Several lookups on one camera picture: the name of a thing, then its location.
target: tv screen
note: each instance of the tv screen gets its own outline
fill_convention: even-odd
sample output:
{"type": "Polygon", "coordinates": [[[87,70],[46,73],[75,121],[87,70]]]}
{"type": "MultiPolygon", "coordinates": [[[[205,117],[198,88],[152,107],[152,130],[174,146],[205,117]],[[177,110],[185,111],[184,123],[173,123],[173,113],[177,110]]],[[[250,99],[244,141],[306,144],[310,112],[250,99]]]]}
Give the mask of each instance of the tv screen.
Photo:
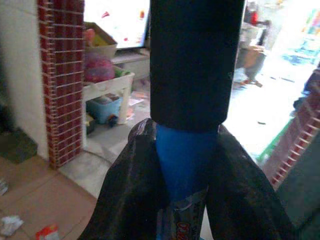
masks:
{"type": "Polygon", "coordinates": [[[84,21],[94,22],[118,43],[118,49],[144,46],[150,0],[86,0],[84,21]]]}

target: red brick column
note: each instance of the red brick column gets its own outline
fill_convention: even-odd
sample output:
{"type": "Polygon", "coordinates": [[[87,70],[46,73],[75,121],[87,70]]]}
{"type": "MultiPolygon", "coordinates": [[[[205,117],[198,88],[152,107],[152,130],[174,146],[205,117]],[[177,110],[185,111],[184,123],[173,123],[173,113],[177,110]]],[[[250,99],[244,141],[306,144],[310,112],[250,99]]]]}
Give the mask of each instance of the red brick column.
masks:
{"type": "Polygon", "coordinates": [[[58,168],[82,148],[83,0],[38,0],[49,162],[58,168]]]}
{"type": "Polygon", "coordinates": [[[262,170],[276,190],[320,129],[320,72],[314,72],[312,91],[296,113],[262,170]]]}

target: white wall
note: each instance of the white wall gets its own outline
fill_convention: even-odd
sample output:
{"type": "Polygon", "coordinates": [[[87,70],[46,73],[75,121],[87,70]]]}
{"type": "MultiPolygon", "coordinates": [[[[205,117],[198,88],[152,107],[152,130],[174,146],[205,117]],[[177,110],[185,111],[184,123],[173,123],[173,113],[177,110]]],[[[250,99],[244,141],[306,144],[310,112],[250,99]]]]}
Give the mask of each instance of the white wall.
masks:
{"type": "Polygon", "coordinates": [[[0,54],[14,120],[47,159],[36,0],[0,0],[0,54]]]}

